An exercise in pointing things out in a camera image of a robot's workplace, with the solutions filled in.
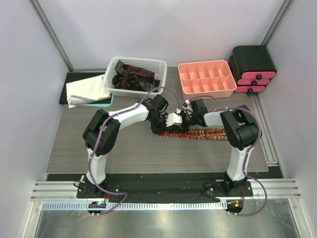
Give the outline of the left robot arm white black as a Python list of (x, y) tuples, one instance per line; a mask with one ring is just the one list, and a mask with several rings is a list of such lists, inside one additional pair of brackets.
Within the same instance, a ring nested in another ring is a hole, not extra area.
[(167, 107), (167, 100), (157, 95), (122, 110), (106, 112), (100, 109), (94, 114), (83, 133), (85, 146), (92, 157), (91, 170), (86, 173), (86, 185), (93, 197), (99, 198), (105, 193), (106, 158), (114, 147), (119, 131), (134, 123), (149, 121), (152, 133), (162, 135), (167, 131)]

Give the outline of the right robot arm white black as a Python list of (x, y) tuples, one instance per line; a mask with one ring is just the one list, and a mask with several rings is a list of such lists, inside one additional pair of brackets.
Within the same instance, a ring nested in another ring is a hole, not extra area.
[(231, 156), (222, 187), (230, 196), (240, 194), (247, 184), (251, 152), (262, 136), (258, 119), (245, 105), (209, 112), (202, 99), (187, 100), (182, 106), (181, 128), (188, 129), (192, 125), (224, 129), (231, 145)]

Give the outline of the multicoloured patterned tie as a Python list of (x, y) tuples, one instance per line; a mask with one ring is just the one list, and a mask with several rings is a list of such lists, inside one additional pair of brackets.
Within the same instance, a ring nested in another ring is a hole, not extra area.
[(189, 129), (187, 132), (164, 132), (161, 137), (192, 140), (228, 140), (224, 129)]

